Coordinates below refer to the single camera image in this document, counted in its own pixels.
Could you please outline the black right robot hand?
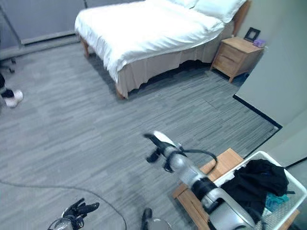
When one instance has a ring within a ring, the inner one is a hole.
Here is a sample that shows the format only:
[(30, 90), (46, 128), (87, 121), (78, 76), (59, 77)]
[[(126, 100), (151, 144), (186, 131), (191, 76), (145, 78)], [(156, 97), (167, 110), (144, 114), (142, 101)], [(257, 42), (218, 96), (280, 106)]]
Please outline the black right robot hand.
[(163, 156), (167, 159), (172, 152), (180, 151), (179, 146), (177, 146), (168, 136), (162, 132), (154, 131), (153, 133), (145, 133), (143, 136), (149, 139), (156, 146), (156, 149), (153, 151), (153, 153), (146, 158), (148, 163), (155, 163), (160, 158), (160, 156)]

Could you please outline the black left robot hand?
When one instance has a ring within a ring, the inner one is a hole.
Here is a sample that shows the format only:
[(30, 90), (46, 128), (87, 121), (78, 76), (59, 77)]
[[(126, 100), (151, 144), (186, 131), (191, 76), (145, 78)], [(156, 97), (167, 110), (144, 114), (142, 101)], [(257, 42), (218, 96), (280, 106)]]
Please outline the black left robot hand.
[(76, 203), (70, 205), (68, 208), (64, 210), (62, 213), (62, 217), (66, 218), (68, 216), (74, 216), (75, 218), (78, 217), (86, 217), (88, 213), (94, 212), (100, 206), (99, 202), (93, 204), (86, 204), (84, 198), (80, 199)]

